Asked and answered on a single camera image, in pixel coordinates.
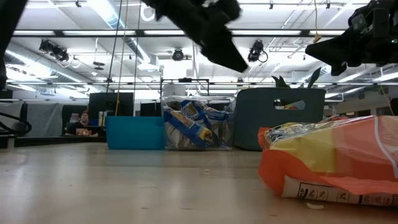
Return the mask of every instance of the desk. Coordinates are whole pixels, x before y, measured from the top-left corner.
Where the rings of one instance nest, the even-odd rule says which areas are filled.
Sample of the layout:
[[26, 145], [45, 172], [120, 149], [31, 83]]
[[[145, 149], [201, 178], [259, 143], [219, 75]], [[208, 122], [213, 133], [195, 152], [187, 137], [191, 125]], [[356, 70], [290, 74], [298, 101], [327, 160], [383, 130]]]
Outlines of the desk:
[[48, 138], [18, 137], [15, 139], [14, 147], [24, 146], [45, 146], [49, 144], [67, 144], [81, 142], [106, 142], [106, 137], [85, 137], [85, 136], [60, 136]]

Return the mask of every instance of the white label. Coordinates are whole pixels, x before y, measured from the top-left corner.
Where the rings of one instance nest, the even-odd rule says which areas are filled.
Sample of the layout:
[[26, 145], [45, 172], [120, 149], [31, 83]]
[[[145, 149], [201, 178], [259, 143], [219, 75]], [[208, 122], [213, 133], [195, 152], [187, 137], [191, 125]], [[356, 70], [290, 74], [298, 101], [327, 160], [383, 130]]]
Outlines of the white label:
[[367, 194], [355, 195], [347, 190], [302, 181], [285, 176], [284, 192], [282, 197], [321, 200], [326, 202], [352, 203], [360, 205], [394, 206], [398, 207], [398, 195]]

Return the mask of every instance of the rope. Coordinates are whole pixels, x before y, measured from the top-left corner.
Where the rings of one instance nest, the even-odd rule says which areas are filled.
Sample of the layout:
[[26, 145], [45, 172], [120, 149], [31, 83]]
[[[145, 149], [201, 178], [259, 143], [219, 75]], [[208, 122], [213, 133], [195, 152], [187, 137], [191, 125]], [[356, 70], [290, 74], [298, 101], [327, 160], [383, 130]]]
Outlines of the rope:
[[[138, 10], [138, 18], [141, 18], [141, 7], [142, 7], [142, 4], [140, 4], [139, 5], [139, 10]], [[140, 19], [138, 20], [138, 28], [137, 29], [139, 29], [140, 27]], [[136, 102], [136, 93], [137, 93], [137, 91], [136, 91], [136, 81], [137, 81], [137, 63], [138, 63], [138, 56], [137, 56], [137, 54], [136, 54], [136, 67], [134, 68], [134, 94], [133, 94], [133, 96], [132, 96], [132, 105], [133, 105], [133, 107], [134, 107], [134, 104], [135, 104], [135, 102]]]
[[322, 36], [318, 35], [318, 6], [317, 6], [317, 0], [314, 0], [314, 5], [315, 5], [315, 38], [313, 40], [313, 43], [315, 44], [318, 42]]
[[[121, 12], [122, 12], [122, 7], [119, 8], [118, 24], [117, 24], [117, 27], [116, 27], [116, 33], [118, 33], [118, 31], [119, 31]], [[102, 113], [103, 113], [103, 119], [102, 119], [102, 121], [101, 121], [101, 126], [104, 126], [105, 110], [106, 110], [106, 105], [107, 105], [107, 102], [108, 102], [108, 90], [109, 90], [109, 84], [110, 84], [111, 75], [112, 75], [112, 66], [113, 66], [114, 51], [115, 51], [115, 49], [116, 49], [116, 41], [117, 41], [117, 37], [114, 38], [114, 43], [113, 43], [113, 51], [112, 51], [111, 65], [109, 66], [108, 84], [106, 85], [105, 101], [104, 101], [104, 110], [102, 111]]]
[[129, 14], [129, 7], [126, 6], [126, 18], [124, 19], [124, 21], [126, 21], [126, 25], [124, 26], [124, 33], [123, 33], [123, 48], [122, 48], [122, 59], [120, 62], [120, 74], [119, 74], [119, 84], [118, 84], [118, 97], [116, 98], [116, 110], [114, 115], [117, 116], [118, 115], [118, 109], [119, 109], [119, 96], [120, 96], [120, 82], [122, 80], [122, 69], [123, 69], [123, 57], [124, 57], [124, 43], [126, 41], [126, 29], [127, 29], [127, 16]]

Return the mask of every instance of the stage light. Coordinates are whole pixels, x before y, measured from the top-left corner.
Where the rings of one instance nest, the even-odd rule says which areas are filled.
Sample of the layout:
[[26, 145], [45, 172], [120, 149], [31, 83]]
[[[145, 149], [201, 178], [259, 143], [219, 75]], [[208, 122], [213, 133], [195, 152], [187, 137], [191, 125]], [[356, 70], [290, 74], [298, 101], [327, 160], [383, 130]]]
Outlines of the stage light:
[[172, 59], [176, 62], [182, 61], [184, 59], [184, 54], [182, 52], [182, 49], [175, 49]]

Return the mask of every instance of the clear plastic bin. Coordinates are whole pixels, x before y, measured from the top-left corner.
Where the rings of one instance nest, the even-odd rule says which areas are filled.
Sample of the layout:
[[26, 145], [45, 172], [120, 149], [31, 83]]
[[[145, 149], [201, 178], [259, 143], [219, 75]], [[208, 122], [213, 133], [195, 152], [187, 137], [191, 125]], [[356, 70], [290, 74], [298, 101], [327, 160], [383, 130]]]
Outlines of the clear plastic bin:
[[231, 149], [234, 101], [233, 97], [162, 97], [166, 148]]

